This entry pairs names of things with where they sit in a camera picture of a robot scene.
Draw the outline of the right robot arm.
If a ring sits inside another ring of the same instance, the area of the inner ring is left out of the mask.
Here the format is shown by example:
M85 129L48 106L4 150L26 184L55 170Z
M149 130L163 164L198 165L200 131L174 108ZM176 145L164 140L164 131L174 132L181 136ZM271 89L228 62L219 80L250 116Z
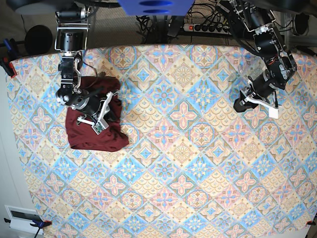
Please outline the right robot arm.
M86 3L79 6L72 3L56 11L57 37L55 49L62 52L58 66L61 76L60 88L56 93L57 101L72 110L81 112L96 125L102 121L117 121L118 117L111 109L111 99L116 95L113 77L87 77L81 81L80 68L83 65L82 52L87 48L87 38L91 26L91 17L97 12Z

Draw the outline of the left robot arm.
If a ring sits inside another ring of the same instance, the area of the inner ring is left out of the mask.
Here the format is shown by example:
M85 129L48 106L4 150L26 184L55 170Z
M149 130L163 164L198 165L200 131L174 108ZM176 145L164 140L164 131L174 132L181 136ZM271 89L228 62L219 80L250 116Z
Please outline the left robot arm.
M276 119L279 111L278 100L274 98L271 103L268 97L276 96L279 89L285 90L287 82L297 71L297 65L274 24L275 16L271 10L259 8L243 0L232 0L230 4L232 9L227 20L232 36L241 47L260 57L266 65L266 70L256 79L248 78L248 86L240 90L240 96L235 100L233 108L242 113L262 105L268 109L269 117ZM237 20L253 34L256 49L245 45L237 36L233 26Z

